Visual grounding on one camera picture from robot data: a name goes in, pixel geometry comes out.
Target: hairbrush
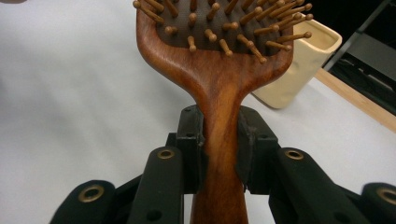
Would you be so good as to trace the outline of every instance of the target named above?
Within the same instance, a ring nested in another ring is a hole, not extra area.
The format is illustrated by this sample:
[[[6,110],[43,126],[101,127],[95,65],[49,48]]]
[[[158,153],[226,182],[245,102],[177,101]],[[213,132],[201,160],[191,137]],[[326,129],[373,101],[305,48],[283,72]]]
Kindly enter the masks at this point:
[[[204,114],[202,188],[191,223],[248,223],[234,166],[242,100],[276,80],[292,61],[292,26],[307,20],[304,0],[134,1],[137,46],[146,62],[187,91]]]

